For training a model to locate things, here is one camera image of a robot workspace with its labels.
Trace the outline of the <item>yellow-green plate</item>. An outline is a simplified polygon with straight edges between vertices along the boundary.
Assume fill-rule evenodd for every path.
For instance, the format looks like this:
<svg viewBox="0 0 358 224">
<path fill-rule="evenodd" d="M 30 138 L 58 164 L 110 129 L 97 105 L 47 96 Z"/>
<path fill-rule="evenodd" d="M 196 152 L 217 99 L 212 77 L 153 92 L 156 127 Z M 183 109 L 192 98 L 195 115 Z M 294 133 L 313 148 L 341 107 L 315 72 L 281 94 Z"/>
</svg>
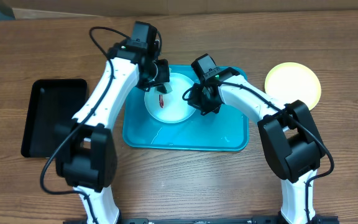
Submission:
<svg viewBox="0 0 358 224">
<path fill-rule="evenodd" d="M 287 103 L 300 100 L 312 110 L 321 98 L 321 84 L 316 74 L 305 65 L 284 62 L 274 66 L 264 83 L 266 94 Z"/>
</svg>

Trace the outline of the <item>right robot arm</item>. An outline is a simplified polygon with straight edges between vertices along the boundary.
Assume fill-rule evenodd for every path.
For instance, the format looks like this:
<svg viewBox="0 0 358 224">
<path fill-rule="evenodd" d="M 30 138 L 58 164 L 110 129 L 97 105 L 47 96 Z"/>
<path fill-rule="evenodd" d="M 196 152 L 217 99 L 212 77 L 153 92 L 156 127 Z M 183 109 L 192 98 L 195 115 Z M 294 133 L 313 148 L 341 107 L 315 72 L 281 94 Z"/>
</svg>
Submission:
<svg viewBox="0 0 358 224">
<path fill-rule="evenodd" d="M 330 174 L 317 173 L 321 158 L 333 157 L 308 107 L 300 100 L 282 103 L 251 85 L 236 69 L 217 66 L 208 54 L 198 57 L 191 68 L 199 82 L 182 96 L 188 105 L 202 115 L 228 105 L 258 126 L 265 160 L 281 180 L 281 223 L 317 223 L 313 184 Z"/>
</svg>

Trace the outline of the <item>green sponge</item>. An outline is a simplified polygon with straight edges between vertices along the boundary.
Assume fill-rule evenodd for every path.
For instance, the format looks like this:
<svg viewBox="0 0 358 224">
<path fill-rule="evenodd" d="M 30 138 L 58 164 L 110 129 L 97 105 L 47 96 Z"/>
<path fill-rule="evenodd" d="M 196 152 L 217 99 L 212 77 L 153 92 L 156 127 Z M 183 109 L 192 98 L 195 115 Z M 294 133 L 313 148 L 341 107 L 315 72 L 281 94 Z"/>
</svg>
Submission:
<svg viewBox="0 0 358 224">
<path fill-rule="evenodd" d="M 166 95 L 172 92 L 172 87 L 169 83 L 163 83 L 155 87 L 155 92 L 159 95 Z"/>
</svg>

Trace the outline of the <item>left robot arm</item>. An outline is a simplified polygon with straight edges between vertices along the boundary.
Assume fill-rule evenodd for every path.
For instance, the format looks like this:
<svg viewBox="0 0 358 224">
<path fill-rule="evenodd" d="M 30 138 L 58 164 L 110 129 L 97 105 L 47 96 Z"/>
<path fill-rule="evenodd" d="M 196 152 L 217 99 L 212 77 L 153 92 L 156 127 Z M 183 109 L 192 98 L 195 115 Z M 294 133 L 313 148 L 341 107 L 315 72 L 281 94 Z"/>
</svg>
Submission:
<svg viewBox="0 0 358 224">
<path fill-rule="evenodd" d="M 112 130 L 117 116 L 133 88 L 171 92 L 168 62 L 160 59 L 162 38 L 151 24 L 137 21 L 132 35 L 102 51 L 106 67 L 96 88 L 83 107 L 66 125 L 56 127 L 56 150 L 44 165 L 40 186 L 46 170 L 55 163 L 57 175 L 72 187 L 84 205 L 86 223 L 119 223 L 120 211 L 112 196 L 111 183 L 117 169 L 117 154 Z"/>
</svg>

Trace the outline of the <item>light blue plate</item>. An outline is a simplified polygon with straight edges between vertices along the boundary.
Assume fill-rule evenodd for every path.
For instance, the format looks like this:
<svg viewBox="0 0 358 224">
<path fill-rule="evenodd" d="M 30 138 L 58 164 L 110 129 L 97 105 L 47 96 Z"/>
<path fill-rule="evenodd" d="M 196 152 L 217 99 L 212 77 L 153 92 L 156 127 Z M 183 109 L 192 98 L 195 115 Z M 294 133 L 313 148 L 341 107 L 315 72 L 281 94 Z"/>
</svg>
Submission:
<svg viewBox="0 0 358 224">
<path fill-rule="evenodd" d="M 149 114 L 163 123 L 179 123 L 188 119 L 195 109 L 182 99 L 185 91 L 192 87 L 194 81 L 180 73 L 171 73 L 170 93 L 161 95 L 152 88 L 145 93 L 144 102 Z"/>
</svg>

